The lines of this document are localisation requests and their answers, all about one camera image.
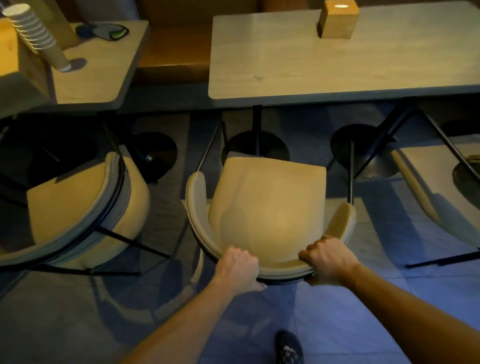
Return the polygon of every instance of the beige chair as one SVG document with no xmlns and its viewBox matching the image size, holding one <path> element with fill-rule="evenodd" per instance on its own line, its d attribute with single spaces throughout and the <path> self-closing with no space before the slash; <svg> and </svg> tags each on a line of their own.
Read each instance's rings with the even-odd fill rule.
<svg viewBox="0 0 480 364">
<path fill-rule="evenodd" d="M 0 255 L 0 271 L 138 275 L 99 267 L 136 241 L 150 208 L 148 187 L 125 147 L 27 192 L 34 244 Z"/>
<path fill-rule="evenodd" d="M 480 142 L 458 144 L 457 150 L 470 163 L 480 154 Z M 411 147 L 395 150 L 393 158 L 407 185 L 426 215 L 449 234 L 480 248 L 480 209 L 475 198 L 480 182 L 461 170 L 462 164 L 446 145 Z M 478 164 L 471 164 L 478 169 Z M 480 259 L 480 252 L 456 255 L 407 268 L 438 264 L 440 266 Z"/>
<path fill-rule="evenodd" d="M 229 157 L 207 213 L 201 164 L 187 182 L 187 213 L 198 243 L 215 261 L 234 245 L 259 258 L 259 280 L 287 283 L 313 273 L 298 259 L 300 250 L 323 233 L 344 243 L 352 234 L 356 211 L 348 202 L 339 206 L 326 230 L 323 228 L 325 167 Z"/>
</svg>

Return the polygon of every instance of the stack of paper cups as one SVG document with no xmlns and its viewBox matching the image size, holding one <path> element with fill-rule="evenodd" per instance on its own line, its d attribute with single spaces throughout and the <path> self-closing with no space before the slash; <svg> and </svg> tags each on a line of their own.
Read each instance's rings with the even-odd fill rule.
<svg viewBox="0 0 480 364">
<path fill-rule="evenodd" d="M 28 4 L 15 4 L 2 11 L 17 32 L 51 66 L 61 72 L 69 71 L 72 65 L 58 46 L 53 35 Z"/>
</svg>

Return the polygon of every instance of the light wood tabletop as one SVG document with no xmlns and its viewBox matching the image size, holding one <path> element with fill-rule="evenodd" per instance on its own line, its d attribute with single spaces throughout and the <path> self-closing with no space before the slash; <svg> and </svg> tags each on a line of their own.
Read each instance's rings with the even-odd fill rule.
<svg viewBox="0 0 480 364">
<path fill-rule="evenodd" d="M 138 61 L 146 45 L 149 25 L 146 20 L 114 22 L 130 30 L 118 41 L 92 38 L 64 51 L 78 70 L 52 69 L 52 104 L 33 112 L 101 111 L 118 109 L 130 86 Z"/>
<path fill-rule="evenodd" d="M 220 107 L 480 92 L 480 10 L 466 1 L 364 7 L 351 39 L 320 10 L 214 18 L 208 94 Z"/>
</svg>

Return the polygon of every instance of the person's left arm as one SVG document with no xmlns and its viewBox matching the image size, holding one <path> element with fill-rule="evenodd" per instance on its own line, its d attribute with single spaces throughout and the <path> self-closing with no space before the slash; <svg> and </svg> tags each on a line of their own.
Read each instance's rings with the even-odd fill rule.
<svg viewBox="0 0 480 364">
<path fill-rule="evenodd" d="M 228 248 L 208 286 L 134 348 L 121 364 L 196 363 L 233 297 L 266 288 L 256 281 L 257 276 L 256 257 L 238 248 Z"/>
</svg>

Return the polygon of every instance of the person's right arm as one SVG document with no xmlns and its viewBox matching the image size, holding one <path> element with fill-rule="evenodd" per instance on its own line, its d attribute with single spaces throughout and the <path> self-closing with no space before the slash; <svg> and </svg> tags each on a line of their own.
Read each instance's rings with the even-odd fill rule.
<svg viewBox="0 0 480 364">
<path fill-rule="evenodd" d="M 307 280 L 311 285 L 340 284 L 351 290 L 412 364 L 480 363 L 480 332 L 377 276 L 337 238 L 322 237 L 299 258 L 316 271 Z"/>
</svg>

